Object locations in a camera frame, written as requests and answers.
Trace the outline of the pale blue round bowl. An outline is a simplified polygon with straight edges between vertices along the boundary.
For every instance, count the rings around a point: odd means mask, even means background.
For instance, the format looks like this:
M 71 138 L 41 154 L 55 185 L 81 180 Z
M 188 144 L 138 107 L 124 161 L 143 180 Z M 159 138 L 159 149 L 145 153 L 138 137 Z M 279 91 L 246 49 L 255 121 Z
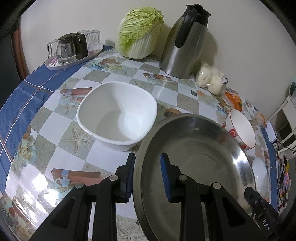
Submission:
M 259 157 L 254 157 L 251 167 L 255 178 L 256 191 L 269 202 L 269 178 L 264 161 Z

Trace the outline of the stainless steel round plate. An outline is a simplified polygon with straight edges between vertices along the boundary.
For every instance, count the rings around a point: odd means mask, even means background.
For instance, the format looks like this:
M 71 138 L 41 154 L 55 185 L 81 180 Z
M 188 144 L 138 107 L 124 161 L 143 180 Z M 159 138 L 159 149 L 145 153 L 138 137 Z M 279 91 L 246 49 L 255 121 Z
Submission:
M 244 197 L 255 187 L 252 168 L 238 142 L 216 122 L 195 114 L 169 116 L 143 139 L 133 174 L 133 203 L 148 240 L 178 240 L 180 204 L 168 202 L 161 173 L 161 154 L 196 182 L 220 183 L 246 213 Z

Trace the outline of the white square bowl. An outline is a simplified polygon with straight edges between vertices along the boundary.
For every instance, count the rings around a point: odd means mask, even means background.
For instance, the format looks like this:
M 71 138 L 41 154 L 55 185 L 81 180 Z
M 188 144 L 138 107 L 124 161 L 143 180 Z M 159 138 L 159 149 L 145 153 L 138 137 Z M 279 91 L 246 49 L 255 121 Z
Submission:
M 130 83 L 106 82 L 84 97 L 76 119 L 101 144 L 125 152 L 143 140 L 157 112 L 157 102 L 148 91 Z

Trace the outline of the strawberry pattern bowl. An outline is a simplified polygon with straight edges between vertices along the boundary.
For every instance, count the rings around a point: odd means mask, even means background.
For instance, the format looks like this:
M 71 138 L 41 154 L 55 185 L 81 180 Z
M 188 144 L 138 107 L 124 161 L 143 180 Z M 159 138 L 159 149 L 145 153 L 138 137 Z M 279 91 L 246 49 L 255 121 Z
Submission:
M 249 120 L 238 110 L 231 109 L 222 127 L 238 142 L 241 149 L 253 149 L 256 137 Z

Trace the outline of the colourful toy pile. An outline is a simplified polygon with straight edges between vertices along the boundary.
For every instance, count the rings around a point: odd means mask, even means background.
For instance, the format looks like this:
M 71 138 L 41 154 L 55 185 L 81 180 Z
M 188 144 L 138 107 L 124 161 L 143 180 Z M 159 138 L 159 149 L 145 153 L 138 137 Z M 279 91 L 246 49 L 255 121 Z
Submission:
M 290 165 L 286 155 L 277 160 L 277 168 L 277 205 L 278 212 L 280 212 L 287 205 L 288 191 L 291 186 L 291 179 L 288 173 Z

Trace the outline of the white power bank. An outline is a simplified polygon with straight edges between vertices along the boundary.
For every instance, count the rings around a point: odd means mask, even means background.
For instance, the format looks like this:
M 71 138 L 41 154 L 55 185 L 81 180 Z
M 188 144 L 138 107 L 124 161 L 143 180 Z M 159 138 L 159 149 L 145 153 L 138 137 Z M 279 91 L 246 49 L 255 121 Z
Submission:
M 276 140 L 277 140 L 276 133 L 275 133 L 270 121 L 267 122 L 265 130 L 266 130 L 269 142 L 270 143 L 276 142 Z

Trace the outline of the clear orange plastic bag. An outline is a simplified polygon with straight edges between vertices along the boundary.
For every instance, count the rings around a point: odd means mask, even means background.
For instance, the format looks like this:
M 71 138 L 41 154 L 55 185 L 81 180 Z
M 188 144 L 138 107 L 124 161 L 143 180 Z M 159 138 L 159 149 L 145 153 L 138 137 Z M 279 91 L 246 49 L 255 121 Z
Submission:
M 255 117 L 258 125 L 260 125 L 263 128 L 267 128 L 267 121 L 266 121 L 265 117 L 260 112 L 255 111 L 254 117 Z

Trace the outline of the white wooden shelf rack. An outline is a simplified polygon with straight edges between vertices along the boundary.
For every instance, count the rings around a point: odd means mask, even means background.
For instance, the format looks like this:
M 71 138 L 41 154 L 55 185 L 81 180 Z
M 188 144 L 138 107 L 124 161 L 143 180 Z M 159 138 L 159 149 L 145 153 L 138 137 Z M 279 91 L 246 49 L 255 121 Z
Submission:
M 295 157 L 295 78 L 285 91 L 285 100 L 267 120 L 276 133 L 278 152 L 291 151 Z

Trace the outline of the orange snack packet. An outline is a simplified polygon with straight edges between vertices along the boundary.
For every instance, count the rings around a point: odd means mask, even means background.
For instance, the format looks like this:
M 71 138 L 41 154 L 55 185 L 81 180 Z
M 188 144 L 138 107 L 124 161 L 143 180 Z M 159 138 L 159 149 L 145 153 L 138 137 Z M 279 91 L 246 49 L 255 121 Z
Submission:
M 238 93 L 226 91 L 225 96 L 230 101 L 230 103 L 233 105 L 234 109 L 236 109 L 240 112 L 243 110 L 242 100 L 241 100 L 240 96 L 238 95 Z

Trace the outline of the bag of steamed buns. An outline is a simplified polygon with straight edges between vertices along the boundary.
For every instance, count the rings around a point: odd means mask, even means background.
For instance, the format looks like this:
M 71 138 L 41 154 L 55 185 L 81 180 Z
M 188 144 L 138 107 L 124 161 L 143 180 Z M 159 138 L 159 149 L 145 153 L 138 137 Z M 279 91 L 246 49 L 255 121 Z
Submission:
M 228 78 L 219 69 L 201 61 L 196 75 L 196 85 L 213 95 L 221 94 L 227 87 Z

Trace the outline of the stainless steel thermos jug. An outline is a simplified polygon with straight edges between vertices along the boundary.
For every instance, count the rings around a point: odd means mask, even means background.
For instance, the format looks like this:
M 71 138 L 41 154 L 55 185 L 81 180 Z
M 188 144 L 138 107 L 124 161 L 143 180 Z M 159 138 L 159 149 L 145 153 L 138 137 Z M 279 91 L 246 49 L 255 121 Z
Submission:
M 163 72 L 179 79 L 191 76 L 202 52 L 209 17 L 201 5 L 187 5 L 166 39 L 159 63 Z

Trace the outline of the tray with glass cups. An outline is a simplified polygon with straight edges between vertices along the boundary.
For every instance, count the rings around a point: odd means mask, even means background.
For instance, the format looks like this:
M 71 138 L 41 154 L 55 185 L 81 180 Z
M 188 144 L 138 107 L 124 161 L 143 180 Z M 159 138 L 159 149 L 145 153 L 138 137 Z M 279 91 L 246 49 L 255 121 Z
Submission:
M 81 30 L 65 34 L 47 44 L 45 66 L 60 70 L 93 59 L 103 50 L 99 30 Z

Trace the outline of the napa cabbage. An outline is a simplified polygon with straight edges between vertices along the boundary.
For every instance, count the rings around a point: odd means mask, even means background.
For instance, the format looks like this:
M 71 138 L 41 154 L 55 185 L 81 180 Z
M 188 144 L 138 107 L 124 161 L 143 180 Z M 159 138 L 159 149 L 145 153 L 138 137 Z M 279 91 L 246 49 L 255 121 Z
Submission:
M 154 51 L 163 23 L 162 12 L 150 6 L 130 10 L 118 26 L 118 53 L 130 59 L 144 59 Z

